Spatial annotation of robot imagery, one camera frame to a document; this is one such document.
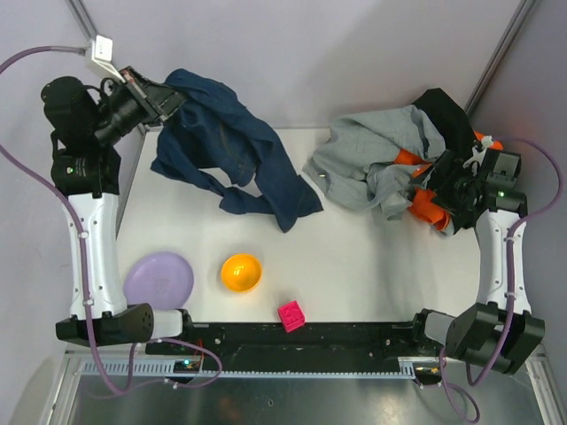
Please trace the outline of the dark blue cloth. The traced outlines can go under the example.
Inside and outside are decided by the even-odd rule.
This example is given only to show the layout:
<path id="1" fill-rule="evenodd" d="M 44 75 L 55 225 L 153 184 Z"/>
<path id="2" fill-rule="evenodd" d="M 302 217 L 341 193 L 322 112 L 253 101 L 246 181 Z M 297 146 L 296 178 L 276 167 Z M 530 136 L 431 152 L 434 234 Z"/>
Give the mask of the dark blue cloth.
<path id="1" fill-rule="evenodd" d="M 166 85 L 187 97 L 159 133 L 151 170 L 219 196 L 226 213 L 272 215 L 282 232 L 322 211 L 276 131 L 224 83 L 185 69 Z"/>

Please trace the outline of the black cloth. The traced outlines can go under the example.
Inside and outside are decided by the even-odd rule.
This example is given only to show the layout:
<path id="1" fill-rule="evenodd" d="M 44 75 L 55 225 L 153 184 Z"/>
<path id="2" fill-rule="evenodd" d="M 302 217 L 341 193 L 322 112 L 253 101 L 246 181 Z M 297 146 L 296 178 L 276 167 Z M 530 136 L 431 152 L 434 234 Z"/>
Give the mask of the black cloth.
<path id="1" fill-rule="evenodd" d="M 443 89 L 426 90 L 413 105 L 426 114 L 443 137 L 445 148 L 440 156 L 445 151 L 452 151 L 457 157 L 468 161 L 484 151 L 466 113 Z M 448 230 L 441 232 L 455 234 L 462 229 L 467 228 L 454 228 L 451 222 Z"/>

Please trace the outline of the grey cloth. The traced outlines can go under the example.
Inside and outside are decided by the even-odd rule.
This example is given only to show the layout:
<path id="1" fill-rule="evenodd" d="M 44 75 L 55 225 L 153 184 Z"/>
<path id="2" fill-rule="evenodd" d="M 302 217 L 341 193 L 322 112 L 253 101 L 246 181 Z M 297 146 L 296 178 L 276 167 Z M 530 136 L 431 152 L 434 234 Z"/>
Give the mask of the grey cloth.
<path id="1" fill-rule="evenodd" d="M 425 112 L 413 105 L 343 115 L 330 123 L 330 139 L 303 166 L 323 194 L 353 211 L 380 208 L 397 219 L 411 206 L 411 174 L 417 165 L 401 164 L 406 151 L 432 162 L 446 143 Z"/>

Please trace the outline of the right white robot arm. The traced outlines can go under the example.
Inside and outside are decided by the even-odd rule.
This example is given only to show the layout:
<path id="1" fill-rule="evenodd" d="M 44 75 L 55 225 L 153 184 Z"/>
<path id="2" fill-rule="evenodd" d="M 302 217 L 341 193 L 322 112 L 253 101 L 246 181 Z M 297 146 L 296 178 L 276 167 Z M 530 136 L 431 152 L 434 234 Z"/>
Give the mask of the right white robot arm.
<path id="1" fill-rule="evenodd" d="M 445 151 L 413 180 L 433 191 L 433 204 L 449 212 L 456 229 L 473 229 L 480 252 L 475 303 L 456 317 L 422 310 L 420 336 L 443 345 L 449 358 L 505 375 L 513 375 L 545 335 L 524 286 L 528 207 L 515 188 L 520 170 L 513 152 L 487 148 L 464 159 Z"/>

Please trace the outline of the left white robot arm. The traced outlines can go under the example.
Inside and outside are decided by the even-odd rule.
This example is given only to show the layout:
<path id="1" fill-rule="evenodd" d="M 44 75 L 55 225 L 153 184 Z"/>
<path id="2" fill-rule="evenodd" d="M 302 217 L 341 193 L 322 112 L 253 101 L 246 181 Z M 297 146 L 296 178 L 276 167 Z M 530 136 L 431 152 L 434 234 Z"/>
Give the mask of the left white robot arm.
<path id="1" fill-rule="evenodd" d="M 190 319 L 184 309 L 131 305 L 122 291 L 116 241 L 120 155 L 114 146 L 139 125 L 156 127 L 171 118 L 185 95 L 125 67 L 95 88 L 73 76 L 57 78 L 41 99 L 53 126 L 50 177 L 63 197 L 74 273 L 70 313 L 56 325 L 58 339 L 99 347 L 181 335 Z"/>

